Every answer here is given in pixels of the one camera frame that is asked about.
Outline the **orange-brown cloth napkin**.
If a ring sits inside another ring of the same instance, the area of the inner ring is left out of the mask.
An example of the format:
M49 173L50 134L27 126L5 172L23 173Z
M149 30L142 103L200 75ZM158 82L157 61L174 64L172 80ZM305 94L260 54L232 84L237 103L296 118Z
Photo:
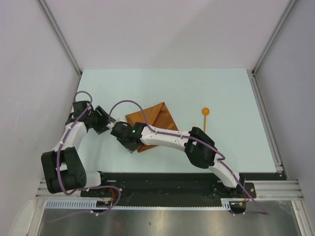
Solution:
M177 125L164 102L144 109L144 113L149 125L157 128L178 131ZM126 120L132 126L137 122L145 123L145 118L141 111L126 115Z

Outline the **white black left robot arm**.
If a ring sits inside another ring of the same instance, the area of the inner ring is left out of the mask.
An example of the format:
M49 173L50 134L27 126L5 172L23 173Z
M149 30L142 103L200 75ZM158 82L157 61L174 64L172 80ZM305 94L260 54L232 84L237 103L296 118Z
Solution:
M100 135L115 121L100 106L94 108L88 101L73 102L73 112L66 121L61 140L52 151L41 156L46 186L51 194L83 188L91 188L100 197L108 193L109 185L101 180L100 172L85 171L78 149L89 129Z

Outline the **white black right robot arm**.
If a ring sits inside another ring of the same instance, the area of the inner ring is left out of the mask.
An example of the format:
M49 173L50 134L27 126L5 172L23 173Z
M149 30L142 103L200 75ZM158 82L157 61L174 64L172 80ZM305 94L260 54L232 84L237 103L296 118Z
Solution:
M215 142L200 128L174 131L140 122L130 125L124 121L112 122L109 126L111 135L130 152L134 152L140 146L162 146L180 150L186 154L192 165L209 169L220 179L219 186L223 188L224 197L251 197L245 189L244 177L224 162L225 156L217 150Z

